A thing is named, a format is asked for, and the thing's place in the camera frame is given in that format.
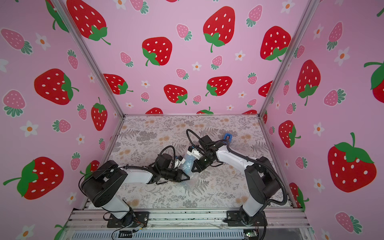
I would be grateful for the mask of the blue plastic wine glass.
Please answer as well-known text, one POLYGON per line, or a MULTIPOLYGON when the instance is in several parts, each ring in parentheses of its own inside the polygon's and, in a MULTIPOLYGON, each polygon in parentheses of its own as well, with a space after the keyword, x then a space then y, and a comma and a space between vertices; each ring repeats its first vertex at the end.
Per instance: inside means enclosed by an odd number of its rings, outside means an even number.
POLYGON ((184 159, 185 162, 181 165, 181 169, 185 172, 185 174, 191 176, 193 174, 192 167, 196 158, 194 156, 185 154, 184 159))

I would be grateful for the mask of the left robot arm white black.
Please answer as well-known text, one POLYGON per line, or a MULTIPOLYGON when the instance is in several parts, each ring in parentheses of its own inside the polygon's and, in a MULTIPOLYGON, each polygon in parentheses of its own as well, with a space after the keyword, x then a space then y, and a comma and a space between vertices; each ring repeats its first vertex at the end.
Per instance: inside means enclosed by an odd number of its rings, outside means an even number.
POLYGON ((97 170, 87 174, 80 189, 93 205, 102 208, 121 221, 129 224, 133 221, 134 211, 118 197, 117 192, 124 184, 165 184, 184 182, 190 177, 180 169, 185 163, 182 156, 160 154, 155 162, 147 167, 119 166, 115 161, 107 161, 97 170))

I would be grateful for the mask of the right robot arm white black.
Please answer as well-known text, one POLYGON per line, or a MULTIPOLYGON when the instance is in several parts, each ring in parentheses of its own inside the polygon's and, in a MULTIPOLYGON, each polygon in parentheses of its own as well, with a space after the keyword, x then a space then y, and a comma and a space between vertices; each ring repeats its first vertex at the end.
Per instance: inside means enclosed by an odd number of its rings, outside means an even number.
POLYGON ((187 154, 195 157, 192 172, 202 172, 215 161, 228 164, 245 174, 250 197, 240 207, 239 217, 244 225, 251 225, 271 203, 284 206, 288 202, 286 186, 266 157, 244 156, 230 147, 230 139, 211 141, 208 136, 199 139, 199 146, 191 144, 187 154))

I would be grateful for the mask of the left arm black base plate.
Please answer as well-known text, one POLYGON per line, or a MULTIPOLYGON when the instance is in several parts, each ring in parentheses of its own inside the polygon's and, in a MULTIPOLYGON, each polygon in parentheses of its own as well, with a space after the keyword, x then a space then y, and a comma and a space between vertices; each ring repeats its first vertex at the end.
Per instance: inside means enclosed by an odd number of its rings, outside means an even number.
POLYGON ((110 213, 110 217, 105 219, 108 221, 108 228, 145 228, 148 224, 150 212, 134 212, 127 213, 122 219, 116 218, 112 213, 110 213))

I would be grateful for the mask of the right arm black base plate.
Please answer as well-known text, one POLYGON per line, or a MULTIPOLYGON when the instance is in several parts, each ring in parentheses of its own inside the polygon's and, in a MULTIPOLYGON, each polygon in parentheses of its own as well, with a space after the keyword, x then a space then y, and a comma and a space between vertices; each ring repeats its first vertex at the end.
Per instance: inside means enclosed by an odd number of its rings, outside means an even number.
POLYGON ((248 216, 245 211, 227 211, 223 222, 230 227, 266 227, 268 225, 264 211, 253 217, 248 216))

